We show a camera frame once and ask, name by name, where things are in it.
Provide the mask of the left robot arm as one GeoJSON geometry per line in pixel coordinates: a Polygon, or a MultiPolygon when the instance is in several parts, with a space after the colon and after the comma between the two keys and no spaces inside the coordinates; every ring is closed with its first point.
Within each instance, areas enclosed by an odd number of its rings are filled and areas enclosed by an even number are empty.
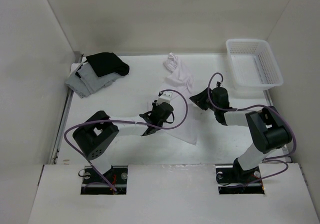
{"type": "Polygon", "coordinates": [[[155,105],[151,111],[135,117],[125,118],[126,123],[94,123],[77,128],[72,137],[96,168],[95,177],[100,183],[112,179],[112,165],[107,161],[106,150],[115,137],[148,136],[162,127],[174,109],[168,103],[155,105]]]}

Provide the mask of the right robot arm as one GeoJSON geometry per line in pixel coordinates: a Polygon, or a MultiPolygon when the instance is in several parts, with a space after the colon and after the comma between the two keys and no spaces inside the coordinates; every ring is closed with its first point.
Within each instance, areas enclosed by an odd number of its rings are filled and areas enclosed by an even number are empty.
{"type": "Polygon", "coordinates": [[[249,129],[252,144],[234,160],[231,168],[217,172],[221,184],[247,182],[260,162],[292,140],[291,132],[273,106],[259,111],[237,111],[230,106],[228,92],[223,87],[206,89],[189,99],[202,110],[212,110],[218,123],[249,129]]]}

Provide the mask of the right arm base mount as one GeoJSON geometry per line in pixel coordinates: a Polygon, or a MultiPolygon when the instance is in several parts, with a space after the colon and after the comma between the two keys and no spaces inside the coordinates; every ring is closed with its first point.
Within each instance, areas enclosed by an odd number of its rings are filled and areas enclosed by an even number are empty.
{"type": "Polygon", "coordinates": [[[221,195],[265,194],[262,181],[249,184],[261,178],[259,167],[239,175],[232,165],[216,166],[215,170],[218,192],[221,195]]]}

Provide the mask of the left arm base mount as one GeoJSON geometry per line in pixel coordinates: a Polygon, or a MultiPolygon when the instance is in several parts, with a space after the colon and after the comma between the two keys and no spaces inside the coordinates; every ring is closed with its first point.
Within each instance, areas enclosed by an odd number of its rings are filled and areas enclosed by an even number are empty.
{"type": "Polygon", "coordinates": [[[125,195],[127,193],[128,166],[112,166],[105,174],[105,178],[115,186],[116,191],[110,188],[90,166],[81,169],[78,176],[82,178],[81,195],[125,195]]]}

